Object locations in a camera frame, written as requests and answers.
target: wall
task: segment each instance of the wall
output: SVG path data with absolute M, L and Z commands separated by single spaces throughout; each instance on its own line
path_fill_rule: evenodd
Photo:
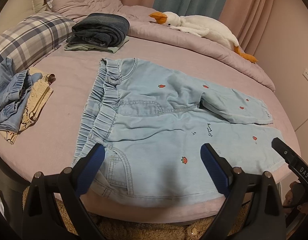
M 308 81 L 302 75 L 308 69 L 308 10 L 302 0 L 274 0 L 254 56 L 273 80 L 308 163 Z M 284 195 L 295 178 L 282 181 Z

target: metal bolt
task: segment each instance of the metal bolt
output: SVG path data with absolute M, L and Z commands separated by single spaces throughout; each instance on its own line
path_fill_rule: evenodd
M 264 175 L 268 178 L 270 178 L 272 176 L 272 174 L 269 171 L 264 172 Z
M 71 173 L 71 171 L 72 171 L 72 168 L 71 168 L 71 167 L 67 167 L 67 168 L 65 168 L 65 169 L 63 170 L 63 172 L 64 172 L 65 174 L 69 174 L 69 173 Z
M 41 177 L 41 175 L 42 173 L 38 171 L 37 173 L 34 174 L 34 177 L 38 179 L 39 177 Z
M 241 168 L 240 167 L 234 167 L 233 168 L 233 171 L 236 173 L 236 174 L 240 174 L 242 172 Z

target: pink blanket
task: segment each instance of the pink blanket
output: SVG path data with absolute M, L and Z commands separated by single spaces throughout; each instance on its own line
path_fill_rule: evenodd
M 189 49 L 212 57 L 275 91 L 272 80 L 257 64 L 243 59 L 216 42 L 153 23 L 153 19 L 149 17 L 149 14 L 155 12 L 152 8 L 124 6 L 119 0 L 53 0 L 52 7 L 54 12 L 75 22 L 94 12 L 121 15 L 130 22 L 129 36 Z

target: white plush duck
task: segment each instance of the white plush duck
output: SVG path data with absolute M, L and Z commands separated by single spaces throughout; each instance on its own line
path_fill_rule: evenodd
M 178 30 L 185 33 L 215 41 L 228 49 L 235 51 L 244 59 L 252 63 L 257 62 L 257 59 L 249 54 L 241 53 L 239 43 L 235 35 L 218 20 L 202 15 L 178 16 L 173 12 L 155 12 L 150 14 L 158 24 L 170 27 L 173 30 Z

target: stack of folded clothes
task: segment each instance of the stack of folded clothes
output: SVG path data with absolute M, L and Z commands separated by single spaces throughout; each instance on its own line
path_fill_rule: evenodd
M 130 24 L 116 14 L 92 13 L 72 27 L 65 50 L 100 50 L 115 53 L 129 40 Z
M 36 122 L 54 78 L 34 67 L 14 74 L 12 65 L 9 58 L 0 63 L 0 134 L 11 144 L 19 131 Z

